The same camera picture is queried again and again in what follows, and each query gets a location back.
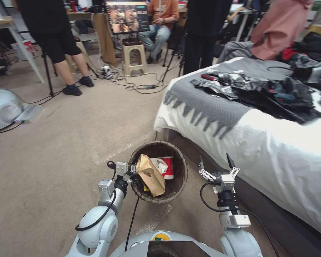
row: stool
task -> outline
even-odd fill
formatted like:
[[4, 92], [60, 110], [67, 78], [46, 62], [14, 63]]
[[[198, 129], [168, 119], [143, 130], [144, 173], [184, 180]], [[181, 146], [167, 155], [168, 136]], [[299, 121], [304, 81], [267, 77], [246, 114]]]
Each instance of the stool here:
[[[78, 37], [75, 37], [74, 36], [74, 40], [76, 42], [76, 46], [81, 50], [84, 58], [85, 58], [85, 61], [87, 63], [87, 65], [89, 66], [89, 68], [91, 70], [96, 70], [95, 66], [93, 65], [92, 61], [89, 59], [89, 56], [88, 56], [88, 53], [85, 49], [85, 46], [83, 45], [82, 41], [78, 38]], [[78, 72], [78, 68], [76, 66], [76, 63], [74, 63], [74, 61], [72, 60], [71, 56], [70, 55], [65, 55], [65, 59], [67, 60], [68, 64], [69, 64], [69, 67], [70, 67], [70, 72], [72, 74], [75, 74]]]
[[[129, 54], [132, 50], [138, 50], [137, 58], [130, 58]], [[131, 60], [138, 60], [140, 64], [131, 65]], [[147, 73], [144, 45], [138, 38], [122, 40], [122, 66], [126, 76], [130, 76], [132, 70], [142, 70], [144, 74]]]

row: beige carpet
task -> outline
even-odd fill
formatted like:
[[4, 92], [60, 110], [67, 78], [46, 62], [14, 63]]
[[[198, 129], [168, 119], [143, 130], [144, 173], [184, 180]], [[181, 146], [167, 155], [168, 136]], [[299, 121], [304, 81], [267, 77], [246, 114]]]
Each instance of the beige carpet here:
[[[91, 57], [99, 67], [97, 55]], [[36, 62], [45, 74], [41, 57]], [[149, 72], [160, 75], [164, 70], [160, 64], [149, 65]], [[48, 96], [47, 83], [39, 83], [27, 62], [14, 63], [10, 71], [12, 74], [0, 77], [0, 87], [13, 90], [27, 102]], [[170, 71], [166, 81], [177, 73], [178, 68]], [[128, 78], [128, 82], [157, 83], [154, 74]], [[52, 83], [55, 91], [63, 87], [54, 75]], [[74, 227], [97, 205], [98, 182], [112, 176], [106, 162], [128, 161], [134, 149], [155, 137], [153, 121], [164, 91], [142, 95], [107, 80], [96, 80], [95, 87], [82, 86], [81, 90], [79, 97], [58, 95], [43, 105], [33, 123], [0, 134], [0, 256], [66, 255], [76, 236]], [[217, 214], [199, 198], [204, 183], [197, 172], [199, 153], [184, 138], [173, 143], [185, 154], [188, 183], [168, 204], [141, 201], [132, 235], [138, 228], [172, 230], [221, 250], [223, 228]], [[205, 197], [212, 205], [217, 201], [208, 190]], [[129, 188], [109, 253], [125, 240], [136, 199]], [[247, 230], [257, 239], [264, 256], [274, 256], [256, 221]], [[277, 247], [281, 256], [288, 256]]]

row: jeans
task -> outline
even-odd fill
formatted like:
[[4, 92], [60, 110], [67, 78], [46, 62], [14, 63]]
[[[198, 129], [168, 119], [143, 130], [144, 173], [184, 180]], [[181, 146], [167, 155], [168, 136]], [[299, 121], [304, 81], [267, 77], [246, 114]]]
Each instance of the jeans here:
[[231, 60], [235, 57], [251, 57], [253, 43], [248, 42], [228, 42], [222, 50], [218, 63]]
[[[150, 31], [140, 32], [138, 34], [139, 39], [143, 42], [144, 47], [151, 50], [151, 58], [155, 59], [156, 55], [162, 49], [163, 44], [169, 39], [170, 29], [165, 26], [150, 25]], [[151, 36], [156, 36], [156, 40], [153, 43], [150, 39]]]
[[199, 69], [200, 59], [200, 69], [211, 66], [215, 42], [216, 36], [204, 37], [188, 33], [185, 37], [183, 74], [197, 71]]

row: woven trash bin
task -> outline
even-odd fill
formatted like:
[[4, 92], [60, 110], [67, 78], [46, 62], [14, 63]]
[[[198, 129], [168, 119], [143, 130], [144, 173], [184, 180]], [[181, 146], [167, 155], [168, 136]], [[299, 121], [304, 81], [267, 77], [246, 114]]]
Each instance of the woven trash bin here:
[[130, 164], [136, 164], [141, 154], [150, 158], [174, 156], [174, 178], [165, 181], [165, 192], [153, 197], [149, 191], [143, 190], [142, 179], [137, 175], [131, 182], [131, 187], [142, 200], [151, 203], [166, 203], [174, 200], [182, 193], [188, 179], [188, 168], [181, 151], [174, 145], [165, 141], [151, 141], [136, 149], [130, 159]]

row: white table leg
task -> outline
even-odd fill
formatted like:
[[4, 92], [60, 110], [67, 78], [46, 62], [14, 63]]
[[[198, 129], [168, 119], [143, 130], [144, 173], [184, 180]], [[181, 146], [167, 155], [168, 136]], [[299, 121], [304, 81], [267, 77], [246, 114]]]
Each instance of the white table leg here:
[[243, 31], [244, 31], [244, 27], [245, 27], [245, 24], [246, 24], [246, 21], [247, 21], [247, 18], [248, 18], [248, 17], [249, 17], [249, 13], [244, 14], [243, 21], [241, 22], [241, 25], [240, 25], [238, 34], [237, 34], [236, 39], [235, 39], [236, 42], [239, 42], [239, 41], [240, 41], [241, 34], [242, 34]]
[[8, 27], [8, 29], [10, 30], [10, 33], [12, 34], [13, 38], [15, 39], [15, 41], [18, 44], [18, 47], [20, 48], [20, 50], [22, 51], [22, 53], [25, 55], [26, 59], [29, 61], [32, 69], [35, 71], [35, 73], [37, 74], [39, 80], [41, 83], [45, 83], [42, 75], [39, 72], [38, 66], [36, 65], [35, 61], [33, 60], [31, 54], [28, 52], [28, 50], [26, 49], [25, 45], [23, 44], [19, 34], [15, 31], [15, 29], [12, 27], [12, 25], [10, 25]]

